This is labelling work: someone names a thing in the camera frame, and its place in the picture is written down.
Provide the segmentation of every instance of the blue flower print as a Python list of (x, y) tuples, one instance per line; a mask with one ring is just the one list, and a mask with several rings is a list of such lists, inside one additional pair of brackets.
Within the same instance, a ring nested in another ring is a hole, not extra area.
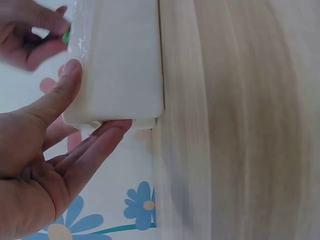
[(143, 181), (140, 183), (137, 191), (129, 189), (127, 195), (130, 199), (124, 201), (128, 205), (123, 212), (124, 216), (127, 219), (136, 219), (135, 226), (138, 230), (149, 229), (152, 219), (156, 225), (155, 189), (153, 189), (151, 196), (149, 183)]
[(100, 214), (92, 214), (75, 222), (84, 207), (84, 200), (77, 196), (66, 212), (66, 218), (61, 216), (55, 223), (45, 227), (41, 232), (22, 240), (112, 240), (102, 234), (81, 234), (103, 224)]

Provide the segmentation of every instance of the green object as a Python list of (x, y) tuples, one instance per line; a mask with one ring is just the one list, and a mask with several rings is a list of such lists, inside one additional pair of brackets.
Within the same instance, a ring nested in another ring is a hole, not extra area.
[(62, 42), (64, 44), (68, 44), (69, 43), (69, 41), (70, 41), (70, 33), (71, 33), (71, 28), (69, 28), (69, 30), (63, 34)]

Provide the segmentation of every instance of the flower petal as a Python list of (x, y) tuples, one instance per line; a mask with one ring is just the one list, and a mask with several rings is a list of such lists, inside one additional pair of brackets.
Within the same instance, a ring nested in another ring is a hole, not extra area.
[[(61, 217), (59, 217), (54, 223), (52, 224), (61, 224), (61, 225), (65, 225), (65, 222), (64, 222), (64, 217), (61, 215)], [(48, 232), (48, 229), (50, 227), (50, 225), (46, 226), (43, 230), (47, 231)]]
[[(152, 197), (151, 197), (151, 201), (156, 203), (156, 194), (155, 194), (155, 189), (153, 189), (152, 192)], [(152, 215), (152, 219), (155, 225), (157, 225), (157, 218), (156, 218), (156, 208), (151, 210), (151, 215)]]
[(135, 219), (139, 215), (139, 210), (142, 210), (140, 207), (129, 206), (123, 211), (123, 215), (127, 219)]
[(71, 203), (66, 213), (65, 226), (69, 228), (77, 219), (82, 209), (84, 208), (84, 199), (81, 196), (77, 196)]
[(156, 208), (151, 211), (152, 219), (155, 225), (157, 225), (157, 216), (156, 216)]
[(137, 193), (134, 189), (129, 189), (128, 192), (126, 193), (128, 195), (129, 198), (131, 198), (133, 201), (137, 201), (138, 197), (137, 197)]
[(146, 181), (141, 182), (136, 193), (138, 197), (137, 202), (144, 203), (146, 201), (150, 201), (151, 190), (149, 183)]
[(35, 235), (22, 238), (22, 240), (49, 240), (49, 237), (48, 234), (37, 232)]
[(136, 207), (136, 206), (139, 205), (137, 202), (132, 201), (132, 200), (130, 200), (130, 199), (124, 200), (124, 203), (127, 204), (128, 207)]
[(72, 240), (112, 240), (112, 238), (103, 234), (87, 234), (73, 235)]
[(154, 203), (156, 203), (156, 193), (155, 193), (155, 189), (153, 189), (153, 191), (152, 191), (151, 201), (154, 202)]
[(139, 212), (138, 217), (135, 220), (135, 226), (138, 230), (147, 230), (151, 225), (151, 211), (142, 210)]
[(69, 228), (71, 233), (80, 233), (99, 227), (104, 223), (104, 217), (100, 214), (92, 214), (77, 221)]

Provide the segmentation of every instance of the wooden panel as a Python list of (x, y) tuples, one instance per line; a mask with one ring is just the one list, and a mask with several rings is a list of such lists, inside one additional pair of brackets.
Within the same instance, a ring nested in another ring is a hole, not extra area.
[(319, 2), (159, 2), (159, 239), (320, 239)]

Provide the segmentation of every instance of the left hand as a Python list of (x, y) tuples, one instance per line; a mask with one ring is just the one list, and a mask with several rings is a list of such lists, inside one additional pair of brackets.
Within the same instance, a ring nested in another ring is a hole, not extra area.
[(49, 93), (0, 114), (1, 240), (29, 236), (59, 218), (131, 127), (131, 120), (107, 122), (74, 150), (45, 161), (44, 152), (75, 131), (54, 122), (81, 78), (81, 64), (71, 60)]
[[(69, 29), (66, 6), (56, 11), (33, 0), (0, 0), (0, 60), (14, 67), (35, 71), (41, 63), (67, 50), (61, 36)], [(32, 33), (38, 27), (50, 31), (42, 39)]]

